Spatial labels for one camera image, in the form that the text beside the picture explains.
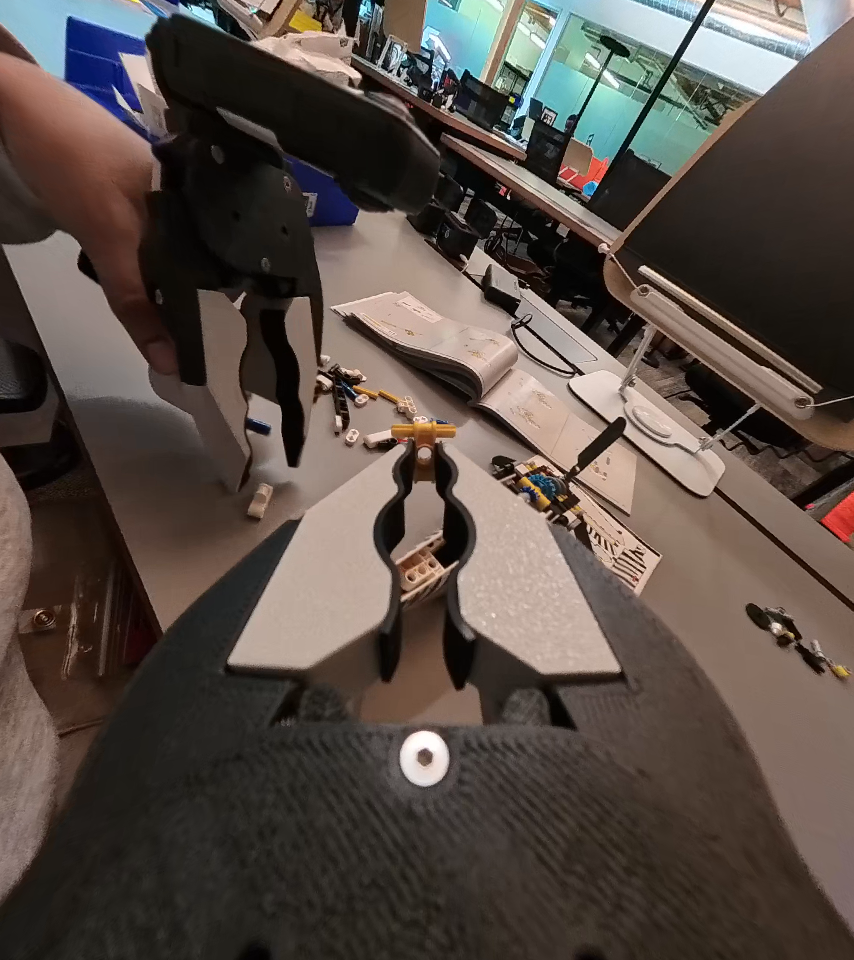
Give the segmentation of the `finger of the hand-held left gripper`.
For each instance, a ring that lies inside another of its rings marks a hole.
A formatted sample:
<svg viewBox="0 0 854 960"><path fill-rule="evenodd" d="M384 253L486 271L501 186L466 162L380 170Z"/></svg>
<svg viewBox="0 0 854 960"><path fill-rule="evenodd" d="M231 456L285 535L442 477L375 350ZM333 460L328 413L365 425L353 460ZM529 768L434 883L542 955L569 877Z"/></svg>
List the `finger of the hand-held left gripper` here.
<svg viewBox="0 0 854 960"><path fill-rule="evenodd" d="M247 324L226 294L198 291L206 383L189 385L152 370L152 390L192 419L217 475L232 494L246 483L252 450L245 431L249 410L241 388L241 359Z"/></svg>
<svg viewBox="0 0 854 960"><path fill-rule="evenodd" d="M299 468L313 413L323 341L323 302L317 296L245 297L245 390L280 409L288 465Z"/></svg>

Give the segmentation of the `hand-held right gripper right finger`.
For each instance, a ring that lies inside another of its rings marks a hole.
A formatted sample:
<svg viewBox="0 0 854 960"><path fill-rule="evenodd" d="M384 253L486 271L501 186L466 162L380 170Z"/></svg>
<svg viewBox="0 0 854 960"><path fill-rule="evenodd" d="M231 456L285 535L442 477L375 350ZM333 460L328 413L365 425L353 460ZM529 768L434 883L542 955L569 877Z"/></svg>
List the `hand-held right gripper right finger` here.
<svg viewBox="0 0 854 960"><path fill-rule="evenodd" d="M463 544L447 588L443 651L484 723L516 690L617 682L623 670L567 553L584 550L451 442L442 444L445 520Z"/></svg>

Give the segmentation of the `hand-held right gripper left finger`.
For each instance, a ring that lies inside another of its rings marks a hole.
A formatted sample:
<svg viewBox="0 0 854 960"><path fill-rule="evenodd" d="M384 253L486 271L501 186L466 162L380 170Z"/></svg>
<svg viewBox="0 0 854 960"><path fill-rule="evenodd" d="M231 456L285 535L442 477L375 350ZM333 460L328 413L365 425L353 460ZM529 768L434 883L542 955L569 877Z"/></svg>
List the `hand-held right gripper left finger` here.
<svg viewBox="0 0 854 960"><path fill-rule="evenodd" d="M391 548L375 522L395 498L398 445L317 501L289 541L228 655L231 679L337 690L353 720L381 677L379 634L394 612Z"/></svg>

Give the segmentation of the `yellow lego connector piece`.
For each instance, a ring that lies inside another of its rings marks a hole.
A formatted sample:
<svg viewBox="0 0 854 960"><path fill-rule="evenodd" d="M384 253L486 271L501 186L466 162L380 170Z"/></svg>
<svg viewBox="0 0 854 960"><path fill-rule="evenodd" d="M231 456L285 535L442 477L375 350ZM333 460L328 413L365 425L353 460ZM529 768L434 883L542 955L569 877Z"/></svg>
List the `yellow lego connector piece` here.
<svg viewBox="0 0 854 960"><path fill-rule="evenodd" d="M390 428L390 436L412 450L413 482L428 482L435 479L438 446L457 436L457 426L421 417L406 424L394 424Z"/></svg>

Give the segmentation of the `pile of loose lego pieces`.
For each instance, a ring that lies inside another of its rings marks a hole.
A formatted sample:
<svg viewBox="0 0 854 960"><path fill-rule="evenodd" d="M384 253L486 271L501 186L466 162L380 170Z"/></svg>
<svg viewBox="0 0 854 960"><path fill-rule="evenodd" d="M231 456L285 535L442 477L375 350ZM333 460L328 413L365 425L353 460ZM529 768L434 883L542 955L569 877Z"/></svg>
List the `pile of loose lego pieces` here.
<svg viewBox="0 0 854 960"><path fill-rule="evenodd" d="M321 355L315 377L314 398L327 397L333 403L333 432L349 448L385 451L401 440L392 427L363 429L361 411L374 407L376 412L390 414L399 423L425 424L430 421L409 394L377 388L359 368L343 366L330 356Z"/></svg>

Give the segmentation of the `lego sticker sheet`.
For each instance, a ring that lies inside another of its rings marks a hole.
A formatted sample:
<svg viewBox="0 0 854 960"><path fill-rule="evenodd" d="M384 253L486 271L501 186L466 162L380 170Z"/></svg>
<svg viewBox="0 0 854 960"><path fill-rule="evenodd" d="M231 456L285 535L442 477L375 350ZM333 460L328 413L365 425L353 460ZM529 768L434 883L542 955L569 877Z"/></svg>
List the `lego sticker sheet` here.
<svg viewBox="0 0 854 960"><path fill-rule="evenodd" d="M600 564L632 593L644 590L661 562L658 551L591 498L580 499L563 516L568 529Z"/></svg>

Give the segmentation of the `zebra striped lego plane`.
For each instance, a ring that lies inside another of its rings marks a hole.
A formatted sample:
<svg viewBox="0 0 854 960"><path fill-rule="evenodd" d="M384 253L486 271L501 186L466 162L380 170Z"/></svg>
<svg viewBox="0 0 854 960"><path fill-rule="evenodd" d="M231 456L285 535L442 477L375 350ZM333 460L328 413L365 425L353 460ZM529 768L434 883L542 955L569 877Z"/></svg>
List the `zebra striped lego plane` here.
<svg viewBox="0 0 854 960"><path fill-rule="evenodd" d="M610 570L617 553L612 540L599 526L605 512L587 496L576 493L575 482L622 437L625 426L624 417L616 418L578 454L574 466L564 473L539 457L521 461L498 455L491 460L491 474L499 484L524 500L545 522L572 533ZM453 559L441 558L446 546L446 535L437 531L395 561L403 605L412 606L445 586L457 564Z"/></svg>

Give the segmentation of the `open lego instruction booklet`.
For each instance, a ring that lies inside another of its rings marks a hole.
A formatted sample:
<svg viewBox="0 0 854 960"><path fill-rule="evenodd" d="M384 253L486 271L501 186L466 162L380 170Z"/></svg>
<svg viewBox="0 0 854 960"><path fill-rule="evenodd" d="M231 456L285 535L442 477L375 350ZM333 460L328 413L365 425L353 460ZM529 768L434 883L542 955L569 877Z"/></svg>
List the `open lego instruction booklet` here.
<svg viewBox="0 0 854 960"><path fill-rule="evenodd" d="M408 292L388 292L333 307L379 345L456 388L533 452L630 513L636 458L615 438L591 462L580 456L601 436L548 386L518 365L511 336L443 317Z"/></svg>

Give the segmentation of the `small lego parts cluster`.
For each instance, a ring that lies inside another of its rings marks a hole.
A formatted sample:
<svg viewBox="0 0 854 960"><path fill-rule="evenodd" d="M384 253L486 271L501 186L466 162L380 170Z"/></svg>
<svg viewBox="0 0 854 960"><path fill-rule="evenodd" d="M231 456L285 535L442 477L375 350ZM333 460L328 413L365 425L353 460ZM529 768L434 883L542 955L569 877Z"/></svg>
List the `small lego parts cluster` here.
<svg viewBox="0 0 854 960"><path fill-rule="evenodd" d="M747 603L745 615L755 627L768 633L778 648L793 650L817 675L831 674L843 682L850 678L851 672L825 654L817 640L805 638L795 619L784 608Z"/></svg>

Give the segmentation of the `person's left hand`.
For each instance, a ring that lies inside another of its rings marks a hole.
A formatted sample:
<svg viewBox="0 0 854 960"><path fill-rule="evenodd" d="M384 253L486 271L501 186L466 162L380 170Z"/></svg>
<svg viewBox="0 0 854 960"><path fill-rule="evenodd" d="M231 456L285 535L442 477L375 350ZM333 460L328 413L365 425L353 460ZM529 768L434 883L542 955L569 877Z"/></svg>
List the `person's left hand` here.
<svg viewBox="0 0 854 960"><path fill-rule="evenodd" d="M0 135L43 210L90 259L149 366L175 374L175 349L138 258L153 171L145 141L60 78L1 51Z"/></svg>

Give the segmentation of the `blue plastic bin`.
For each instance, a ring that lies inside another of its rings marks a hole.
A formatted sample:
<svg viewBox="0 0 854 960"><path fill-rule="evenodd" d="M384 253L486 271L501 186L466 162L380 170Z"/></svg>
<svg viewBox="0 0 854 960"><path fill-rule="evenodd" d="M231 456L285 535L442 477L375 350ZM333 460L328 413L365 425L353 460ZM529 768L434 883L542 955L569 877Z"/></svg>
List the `blue plastic bin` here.
<svg viewBox="0 0 854 960"><path fill-rule="evenodd" d="M64 78L149 143L167 135L167 104L153 78L142 38L69 16ZM358 207L329 174L292 156L289 165L313 227L356 222Z"/></svg>

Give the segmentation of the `white tablet stand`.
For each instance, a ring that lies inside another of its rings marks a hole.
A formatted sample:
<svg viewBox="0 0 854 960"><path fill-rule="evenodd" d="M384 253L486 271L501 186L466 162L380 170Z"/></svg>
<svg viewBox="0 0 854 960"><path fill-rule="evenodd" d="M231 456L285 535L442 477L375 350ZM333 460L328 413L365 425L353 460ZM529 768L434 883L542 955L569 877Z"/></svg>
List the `white tablet stand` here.
<svg viewBox="0 0 854 960"><path fill-rule="evenodd" d="M628 284L628 305L644 321L640 348L664 333L695 359L747 394L746 415L760 409L787 419L809 418L821 385L771 349L739 330L720 313L649 266L640 283ZM724 473L713 451L716 438L695 436L636 387L637 352L622 374L595 370L573 378L572 394L606 422L625 420L623 436L685 489L699 498L714 491Z"/></svg>

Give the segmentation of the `black power adapter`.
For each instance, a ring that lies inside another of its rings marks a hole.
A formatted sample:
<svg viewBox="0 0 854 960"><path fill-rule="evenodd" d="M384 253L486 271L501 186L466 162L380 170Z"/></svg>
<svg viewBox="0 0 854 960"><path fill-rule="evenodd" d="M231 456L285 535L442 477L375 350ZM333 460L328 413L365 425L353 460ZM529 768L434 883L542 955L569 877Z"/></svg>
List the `black power adapter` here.
<svg viewBox="0 0 854 960"><path fill-rule="evenodd" d="M510 317L517 316L523 296L517 277L496 262L490 263L481 277L483 298L504 310Z"/></svg>

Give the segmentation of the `black floor lamp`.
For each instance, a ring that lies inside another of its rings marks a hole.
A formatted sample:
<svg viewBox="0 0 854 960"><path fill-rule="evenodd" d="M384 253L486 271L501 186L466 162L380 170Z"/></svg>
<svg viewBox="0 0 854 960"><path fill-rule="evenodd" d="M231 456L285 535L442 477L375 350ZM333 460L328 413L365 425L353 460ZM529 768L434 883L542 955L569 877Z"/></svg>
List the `black floor lamp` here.
<svg viewBox="0 0 854 960"><path fill-rule="evenodd" d="M615 75L611 72L610 66L613 60L617 58L618 59L626 58L629 55L629 50L624 43L620 42L615 37L609 34L603 33L602 35L600 35L598 42L599 42L599 45L601 46L601 49L605 52L605 55L602 61L589 59L587 56L585 57L585 59L589 61L589 63L595 66L596 76L594 77L592 84L577 111L576 120L574 122L574 126L572 127L572 136L576 134L579 122L581 121L583 115L586 113L586 110L591 100L595 96L595 93L598 90L601 83L604 82L610 85L613 88L613 90L618 90L620 88L620 82L615 77Z"/></svg>
<svg viewBox="0 0 854 960"><path fill-rule="evenodd" d="M692 20L689 28L686 30L681 42L679 42L677 48L673 52L673 55L668 61L666 68L662 72L657 82L654 84L652 90L650 90L646 102L644 102L637 117L633 121L633 124L631 125L620 150L618 151L617 158L623 155L630 148L634 138L636 138L637 133L640 131L649 114L655 107L657 101L660 99L668 81L673 77L675 69L681 63L684 54L687 52L697 32L703 25L714 5L715 1L704 1L700 5L697 14L694 16L694 19Z"/></svg>

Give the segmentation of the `black screen on plywood board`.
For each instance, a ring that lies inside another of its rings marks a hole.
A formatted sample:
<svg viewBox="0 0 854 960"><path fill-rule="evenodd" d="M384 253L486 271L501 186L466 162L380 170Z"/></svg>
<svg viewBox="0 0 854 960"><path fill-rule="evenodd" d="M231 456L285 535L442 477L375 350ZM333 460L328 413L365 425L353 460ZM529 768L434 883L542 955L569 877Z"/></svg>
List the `black screen on plywood board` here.
<svg viewBox="0 0 854 960"><path fill-rule="evenodd" d="M603 276L755 405L854 451L854 16L697 149Z"/></svg>

